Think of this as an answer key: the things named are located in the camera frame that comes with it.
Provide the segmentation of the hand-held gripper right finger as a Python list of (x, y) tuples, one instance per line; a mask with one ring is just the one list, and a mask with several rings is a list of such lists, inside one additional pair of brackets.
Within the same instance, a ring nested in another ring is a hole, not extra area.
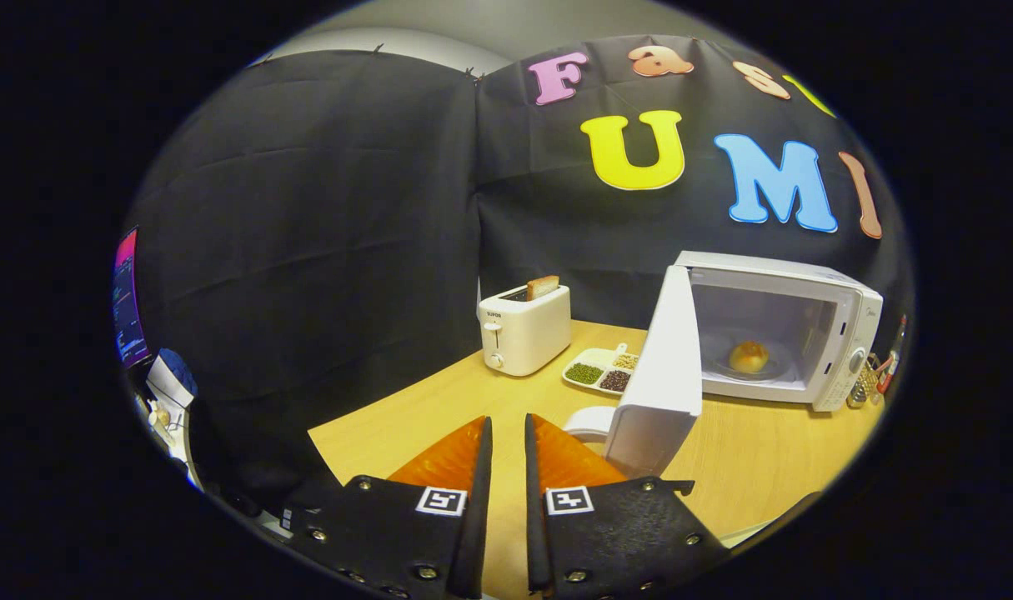
[(529, 591), (655, 599), (728, 557), (685, 506), (690, 481), (625, 478), (539, 415), (525, 419)]

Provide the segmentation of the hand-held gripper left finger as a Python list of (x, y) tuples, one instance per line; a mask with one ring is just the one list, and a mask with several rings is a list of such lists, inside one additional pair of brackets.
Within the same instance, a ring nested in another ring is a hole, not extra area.
[(309, 479), (283, 505), (290, 547), (373, 599), (479, 599), (493, 450), (477, 417), (388, 478)]

